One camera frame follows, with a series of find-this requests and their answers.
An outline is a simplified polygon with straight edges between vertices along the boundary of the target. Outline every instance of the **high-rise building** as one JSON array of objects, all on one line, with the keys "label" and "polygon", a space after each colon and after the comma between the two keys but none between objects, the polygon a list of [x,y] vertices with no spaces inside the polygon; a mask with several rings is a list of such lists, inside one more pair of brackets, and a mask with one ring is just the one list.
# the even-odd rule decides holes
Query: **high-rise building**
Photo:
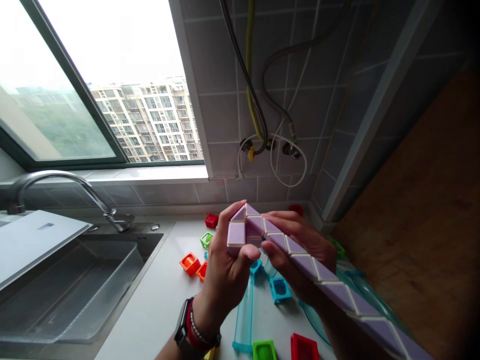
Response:
[{"label": "high-rise building", "polygon": [[89,87],[131,163],[204,158],[184,77]]}]

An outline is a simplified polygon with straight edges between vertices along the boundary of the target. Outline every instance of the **stainless steel sink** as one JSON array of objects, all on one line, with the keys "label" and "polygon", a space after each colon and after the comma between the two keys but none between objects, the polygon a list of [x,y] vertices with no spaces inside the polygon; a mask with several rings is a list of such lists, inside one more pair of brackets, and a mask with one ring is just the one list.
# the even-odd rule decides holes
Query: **stainless steel sink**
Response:
[{"label": "stainless steel sink", "polygon": [[[95,224],[86,231],[84,234],[78,236],[75,240],[69,242],[57,252],[46,258],[40,264],[26,272],[23,276],[18,278],[12,284],[0,291],[0,309],[2,305],[6,304],[13,296],[21,293],[28,288],[35,280],[41,277],[48,269],[61,259],[71,253],[73,249],[86,242],[135,242],[137,244],[137,250],[143,259],[143,267],[138,275],[134,278],[132,284],[128,290],[124,293],[120,301],[117,303],[110,316],[107,318],[103,327],[98,332],[98,335],[94,338],[93,342],[82,343],[69,343],[68,341],[56,342],[52,344],[34,344],[34,343],[18,343],[13,341],[0,341],[0,358],[10,359],[63,359],[63,360],[76,360],[76,359],[94,359],[95,355],[100,350],[103,342],[107,338],[115,322],[119,318],[122,310],[128,303],[128,300],[132,296],[136,287],[140,283],[143,275],[150,266],[153,258],[159,251],[163,242],[164,229],[160,224],[160,228],[152,230],[153,223],[134,223],[133,226],[125,232],[118,233],[108,223]],[[77,283],[69,288],[68,292],[75,291]],[[31,322],[44,321],[48,316],[48,312],[53,312],[55,307],[49,308],[47,313],[42,313],[38,320],[31,319]]]}]

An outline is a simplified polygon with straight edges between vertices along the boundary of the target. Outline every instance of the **faucet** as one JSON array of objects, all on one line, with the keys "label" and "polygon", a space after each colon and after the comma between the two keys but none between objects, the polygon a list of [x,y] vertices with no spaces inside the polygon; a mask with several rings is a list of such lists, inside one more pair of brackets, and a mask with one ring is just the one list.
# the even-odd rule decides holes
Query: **faucet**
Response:
[{"label": "faucet", "polygon": [[8,214],[22,214],[25,212],[24,191],[36,182],[48,178],[66,178],[80,184],[83,190],[91,197],[97,206],[103,211],[103,216],[113,225],[119,233],[128,230],[135,216],[130,214],[118,213],[117,210],[107,206],[104,201],[97,195],[92,185],[83,177],[77,176],[71,172],[60,170],[45,170],[27,173],[15,181],[7,191],[6,204]]}]

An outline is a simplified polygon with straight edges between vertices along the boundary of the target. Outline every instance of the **red bracelet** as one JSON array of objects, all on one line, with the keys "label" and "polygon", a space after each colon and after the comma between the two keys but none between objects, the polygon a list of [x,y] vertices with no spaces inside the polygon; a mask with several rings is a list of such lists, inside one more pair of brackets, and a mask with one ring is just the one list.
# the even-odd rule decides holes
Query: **red bracelet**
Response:
[{"label": "red bracelet", "polygon": [[199,349],[200,351],[205,351],[207,352],[210,350],[210,346],[204,344],[203,342],[199,341],[197,337],[195,336],[193,330],[192,330],[192,319],[190,318],[190,314],[192,311],[192,304],[194,302],[192,301],[190,305],[188,306],[188,316],[186,319],[186,325],[187,325],[187,333],[188,333],[188,340],[190,341],[190,344],[192,344],[193,347]]}]

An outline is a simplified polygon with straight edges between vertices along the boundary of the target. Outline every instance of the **windowsill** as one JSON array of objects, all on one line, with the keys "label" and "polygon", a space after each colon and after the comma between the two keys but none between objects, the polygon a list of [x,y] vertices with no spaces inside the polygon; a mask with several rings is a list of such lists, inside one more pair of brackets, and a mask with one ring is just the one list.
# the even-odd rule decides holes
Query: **windowsill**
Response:
[{"label": "windowsill", "polygon": [[[209,181],[205,165],[130,167],[107,170],[73,170],[70,172],[81,176],[93,186],[191,184],[207,183]],[[19,176],[9,181],[0,182],[0,189],[7,189],[18,178]],[[54,177],[36,182],[35,187],[48,189],[52,187],[52,184],[55,187],[67,188],[75,185],[75,182]]]}]

